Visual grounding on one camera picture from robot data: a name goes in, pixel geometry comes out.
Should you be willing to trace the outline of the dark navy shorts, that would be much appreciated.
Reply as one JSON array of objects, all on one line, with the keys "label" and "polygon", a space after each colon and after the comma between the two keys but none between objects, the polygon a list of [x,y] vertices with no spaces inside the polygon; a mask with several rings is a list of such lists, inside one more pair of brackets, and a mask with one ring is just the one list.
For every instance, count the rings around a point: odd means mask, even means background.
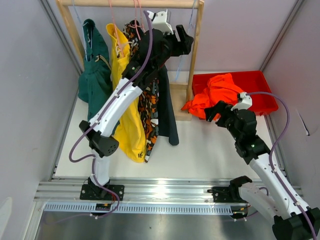
[{"label": "dark navy shorts", "polygon": [[158,72],[158,87],[158,135],[167,137],[172,146],[177,146],[180,141],[171,99],[168,70],[165,65]]}]

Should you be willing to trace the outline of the pink wire hanger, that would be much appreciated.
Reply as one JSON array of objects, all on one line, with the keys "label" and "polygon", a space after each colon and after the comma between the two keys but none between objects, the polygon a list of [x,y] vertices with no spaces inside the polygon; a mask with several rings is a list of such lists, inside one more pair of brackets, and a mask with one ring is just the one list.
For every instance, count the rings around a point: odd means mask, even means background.
[{"label": "pink wire hanger", "polygon": [[[136,30],[136,33],[137,33],[137,36],[138,36],[138,39],[140,40],[141,39],[141,36],[140,36],[140,32],[139,32],[139,29],[141,30],[145,30],[144,29],[144,24],[143,24],[143,20],[142,20],[142,8],[141,8],[141,3],[139,0],[133,0],[133,3],[134,3],[134,9],[135,9],[135,18],[134,18],[134,27],[135,27],[135,30]],[[138,13],[140,14],[140,25],[137,24],[138,22]]]}]

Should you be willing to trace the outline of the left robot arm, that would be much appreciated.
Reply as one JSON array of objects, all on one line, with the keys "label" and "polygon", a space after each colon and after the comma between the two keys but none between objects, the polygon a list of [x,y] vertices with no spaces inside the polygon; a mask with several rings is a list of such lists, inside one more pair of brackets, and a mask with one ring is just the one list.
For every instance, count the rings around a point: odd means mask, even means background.
[{"label": "left robot arm", "polygon": [[103,107],[89,121],[79,124],[82,135],[89,141],[92,150],[91,194],[97,200],[108,196],[110,182],[110,156],[120,143],[112,136],[116,123],[144,90],[155,80],[160,69],[171,57],[188,55],[194,38],[187,34],[183,25],[178,24],[173,32],[159,27],[149,29],[138,43],[119,84]]}]

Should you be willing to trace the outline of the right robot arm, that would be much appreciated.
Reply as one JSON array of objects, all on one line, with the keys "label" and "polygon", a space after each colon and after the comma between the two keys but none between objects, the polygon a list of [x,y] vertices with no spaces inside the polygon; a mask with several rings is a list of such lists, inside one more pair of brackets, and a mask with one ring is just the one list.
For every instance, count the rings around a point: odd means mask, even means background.
[{"label": "right robot arm", "polygon": [[219,101],[204,110],[211,122],[216,115],[217,126],[229,131],[238,155],[259,176],[268,190],[264,193],[247,176],[230,181],[228,196],[234,202],[251,204],[271,224],[278,240],[315,240],[320,231],[320,210],[311,208],[295,191],[278,165],[266,143],[257,135],[257,119],[248,109],[237,109]]}]

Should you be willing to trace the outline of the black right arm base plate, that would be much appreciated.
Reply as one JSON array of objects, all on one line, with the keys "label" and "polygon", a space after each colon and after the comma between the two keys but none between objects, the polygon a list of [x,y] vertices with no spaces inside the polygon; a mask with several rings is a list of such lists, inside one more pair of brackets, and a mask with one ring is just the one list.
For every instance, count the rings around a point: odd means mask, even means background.
[{"label": "black right arm base plate", "polygon": [[213,186],[206,191],[212,195],[214,203],[240,203],[241,201],[234,198],[229,187]]}]

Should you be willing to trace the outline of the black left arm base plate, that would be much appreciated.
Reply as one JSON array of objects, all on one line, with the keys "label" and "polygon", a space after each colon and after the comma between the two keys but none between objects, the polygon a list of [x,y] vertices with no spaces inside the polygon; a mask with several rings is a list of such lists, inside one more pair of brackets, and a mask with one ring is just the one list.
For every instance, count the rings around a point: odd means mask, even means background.
[{"label": "black left arm base plate", "polygon": [[[110,184],[107,189],[118,195],[119,200],[122,201],[125,193],[125,186],[118,184]],[[83,184],[80,191],[80,200],[90,200],[90,201],[112,201],[117,200],[113,197],[109,191],[106,191],[96,185]]]}]

